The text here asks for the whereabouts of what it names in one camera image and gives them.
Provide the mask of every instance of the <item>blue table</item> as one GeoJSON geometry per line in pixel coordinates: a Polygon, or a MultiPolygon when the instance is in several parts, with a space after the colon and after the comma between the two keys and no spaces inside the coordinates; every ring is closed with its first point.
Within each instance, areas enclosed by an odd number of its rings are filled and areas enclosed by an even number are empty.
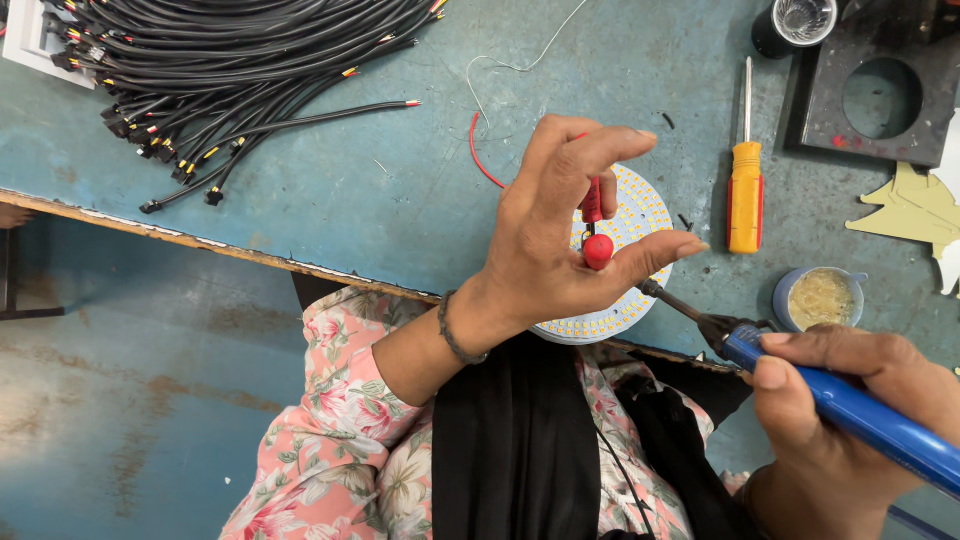
{"type": "MultiPolygon", "coordinates": [[[[0,61],[0,200],[397,294],[443,293],[481,268],[499,191],[470,159],[467,64],[479,55],[528,64],[577,3],[455,0],[419,46],[361,66],[304,114],[395,99],[422,107],[275,135],[237,168],[218,208],[190,197],[150,216],[137,208],[178,186],[168,166],[140,159],[101,125],[110,98],[0,61]]],[[[670,290],[704,310],[767,318],[774,286],[793,268],[867,272],[861,327],[904,333],[954,362],[960,302],[936,293],[929,246],[843,226],[874,210],[857,197],[889,179],[889,163],[782,150],[790,61],[756,62],[764,247],[755,256],[722,248],[742,65],[755,54],[750,27],[764,4],[591,0],[533,72],[479,61],[473,81],[492,120],[481,159],[509,181],[547,111],[657,132],[657,149],[627,165],[717,246],[678,264],[670,290]]],[[[683,355],[705,349],[666,307],[621,337],[683,355]]]]}

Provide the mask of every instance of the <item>blue floor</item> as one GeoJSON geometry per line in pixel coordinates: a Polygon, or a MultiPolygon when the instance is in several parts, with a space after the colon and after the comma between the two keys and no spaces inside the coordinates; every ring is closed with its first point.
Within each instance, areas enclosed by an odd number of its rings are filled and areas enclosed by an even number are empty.
{"type": "MultiPolygon", "coordinates": [[[[21,241],[21,306],[68,312],[0,323],[0,540],[216,538],[303,389],[289,273],[50,216],[21,241]]],[[[771,460],[752,407],[709,440],[718,470],[771,460]]],[[[960,537],[932,489],[901,506],[960,537]]]]}

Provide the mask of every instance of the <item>forearm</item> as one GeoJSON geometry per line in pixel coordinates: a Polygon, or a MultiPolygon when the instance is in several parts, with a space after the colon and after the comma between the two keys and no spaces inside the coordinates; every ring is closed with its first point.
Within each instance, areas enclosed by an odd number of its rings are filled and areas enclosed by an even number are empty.
{"type": "MultiPolygon", "coordinates": [[[[479,356],[522,331],[497,315],[497,306],[476,277],[450,298],[446,324],[467,355],[479,356]]],[[[423,406],[466,364],[440,334],[433,308],[373,345],[373,358],[390,390],[404,403],[423,406]]]]}
{"type": "Polygon", "coordinates": [[[774,463],[751,479],[746,504],[774,540],[877,540],[885,508],[862,508],[831,493],[807,494],[803,479],[774,463]]]}

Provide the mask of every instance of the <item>red screwdriver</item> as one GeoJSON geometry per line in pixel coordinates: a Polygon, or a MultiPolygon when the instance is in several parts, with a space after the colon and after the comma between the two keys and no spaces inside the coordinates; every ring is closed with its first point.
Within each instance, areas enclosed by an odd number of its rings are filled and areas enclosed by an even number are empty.
{"type": "MultiPolygon", "coordinates": [[[[577,138],[587,136],[580,134],[577,138]]],[[[603,210],[600,206],[600,177],[595,176],[590,179],[590,191],[587,192],[587,198],[582,205],[584,211],[584,223],[587,224],[589,238],[583,243],[584,259],[587,260],[587,266],[594,270],[603,270],[610,264],[613,258],[613,240],[605,234],[596,233],[596,223],[603,220],[603,210]]]]}

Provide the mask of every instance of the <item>person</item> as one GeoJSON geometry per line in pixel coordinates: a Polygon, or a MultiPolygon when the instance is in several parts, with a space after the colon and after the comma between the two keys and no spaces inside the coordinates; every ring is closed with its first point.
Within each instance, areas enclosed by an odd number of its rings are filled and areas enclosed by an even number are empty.
{"type": "Polygon", "coordinates": [[[960,445],[960,382],[906,339],[765,335],[747,381],[776,461],[724,486],[703,458],[712,422],[687,396],[616,349],[525,332],[606,308],[708,248],[663,231],[599,272],[568,248],[589,179],[602,176],[611,217],[610,167],[656,142],[546,115],[500,196],[485,266],[440,307],[356,287],[309,307],[305,395],[269,427],[221,538],[878,538],[887,507],[922,482],[822,422],[794,365],[859,377],[960,445]]]}

